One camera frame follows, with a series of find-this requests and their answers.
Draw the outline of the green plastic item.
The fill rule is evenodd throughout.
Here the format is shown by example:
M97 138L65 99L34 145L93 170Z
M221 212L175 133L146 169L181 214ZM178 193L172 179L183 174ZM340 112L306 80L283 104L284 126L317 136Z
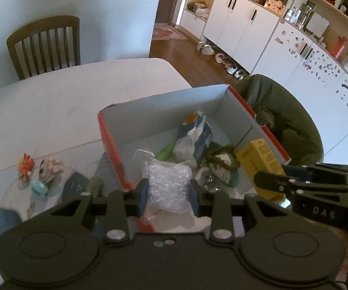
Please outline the green plastic item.
M155 158L159 161L167 161L173 153L173 149L175 148L175 143L167 144L162 150L155 156Z

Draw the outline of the red patterned doormat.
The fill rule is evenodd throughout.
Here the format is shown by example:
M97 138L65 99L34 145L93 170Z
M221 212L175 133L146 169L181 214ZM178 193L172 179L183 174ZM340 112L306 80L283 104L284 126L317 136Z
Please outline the red patterned doormat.
M153 29L152 40L187 40L187 37L169 24L155 24Z

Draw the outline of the red dragon keychain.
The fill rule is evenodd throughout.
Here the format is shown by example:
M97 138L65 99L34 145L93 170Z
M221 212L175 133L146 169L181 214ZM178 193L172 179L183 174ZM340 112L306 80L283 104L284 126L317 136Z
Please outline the red dragon keychain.
M32 158L32 156L24 153L18 163L19 179L20 180L30 179L34 166L35 166L35 161Z

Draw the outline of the teal oval plastic case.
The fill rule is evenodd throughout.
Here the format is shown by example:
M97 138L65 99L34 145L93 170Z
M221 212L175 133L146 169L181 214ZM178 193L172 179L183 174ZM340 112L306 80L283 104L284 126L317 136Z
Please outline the teal oval plastic case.
M32 192L41 198L46 198L49 194L48 186L39 179L34 179L30 182Z

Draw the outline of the dark green jacket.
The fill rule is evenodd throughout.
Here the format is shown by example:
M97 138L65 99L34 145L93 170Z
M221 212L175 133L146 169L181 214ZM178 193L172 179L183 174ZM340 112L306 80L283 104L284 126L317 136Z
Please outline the dark green jacket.
M265 75L237 80L234 89L290 156L292 166L320 162L324 149L319 131L302 104L283 86Z

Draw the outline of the dark wooden chair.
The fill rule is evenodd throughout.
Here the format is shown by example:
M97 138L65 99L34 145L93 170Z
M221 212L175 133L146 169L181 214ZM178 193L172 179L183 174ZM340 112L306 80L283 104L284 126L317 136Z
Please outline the dark wooden chair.
M12 33L7 49L19 80L81 64L80 19L60 15L31 22Z

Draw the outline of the white bunny plush toy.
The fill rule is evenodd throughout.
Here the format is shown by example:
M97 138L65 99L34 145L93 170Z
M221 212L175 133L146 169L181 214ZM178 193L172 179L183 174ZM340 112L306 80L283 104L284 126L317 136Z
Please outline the white bunny plush toy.
M42 183L49 183L55 177L61 175L63 171L64 163L62 160L46 158L40 163L38 177Z

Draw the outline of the red water bottle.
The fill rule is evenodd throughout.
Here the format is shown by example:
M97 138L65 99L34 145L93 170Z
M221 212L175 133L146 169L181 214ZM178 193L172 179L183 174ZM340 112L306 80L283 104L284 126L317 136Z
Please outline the red water bottle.
M337 42L333 45L333 47L330 49L330 54L338 60L343 53L343 50L346 47L346 44L348 43L348 39L346 36L341 36L338 38Z

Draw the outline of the red and white cardboard box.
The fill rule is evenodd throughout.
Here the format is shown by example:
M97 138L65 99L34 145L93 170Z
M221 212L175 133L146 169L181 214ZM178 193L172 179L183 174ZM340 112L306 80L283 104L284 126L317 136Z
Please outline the red and white cardboard box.
M132 189L152 152L197 170L211 143L240 150L264 139L277 160L291 158L233 87L214 85L111 105L98 113L100 134L116 179Z

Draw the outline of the yellow small carton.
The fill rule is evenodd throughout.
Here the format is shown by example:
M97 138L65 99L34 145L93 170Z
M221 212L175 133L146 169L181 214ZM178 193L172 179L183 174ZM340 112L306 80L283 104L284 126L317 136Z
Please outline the yellow small carton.
M285 175L279 161L263 138L252 140L241 150L235 150L234 154L258 195L273 202L284 201L285 195L255 185L254 178L257 172Z

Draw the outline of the white cabinet wall unit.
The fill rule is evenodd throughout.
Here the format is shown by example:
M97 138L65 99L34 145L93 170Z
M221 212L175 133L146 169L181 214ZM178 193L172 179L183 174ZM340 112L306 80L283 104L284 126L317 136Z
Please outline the white cabinet wall unit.
M314 121L328 159L348 157L348 43L336 60L330 49L348 39L348 0L204 1L211 11L206 38L252 75L286 88Z

